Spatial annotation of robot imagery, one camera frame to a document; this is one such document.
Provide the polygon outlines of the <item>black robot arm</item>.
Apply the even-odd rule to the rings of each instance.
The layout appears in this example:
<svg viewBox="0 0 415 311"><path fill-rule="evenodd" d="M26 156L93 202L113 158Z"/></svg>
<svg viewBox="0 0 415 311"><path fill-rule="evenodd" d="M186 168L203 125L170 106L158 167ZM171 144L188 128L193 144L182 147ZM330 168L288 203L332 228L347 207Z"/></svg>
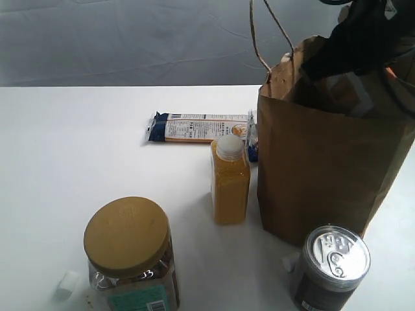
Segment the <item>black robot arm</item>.
<svg viewBox="0 0 415 311"><path fill-rule="evenodd" d="M302 64L312 82L366 73L414 50L414 1L352 1L346 18Z"/></svg>

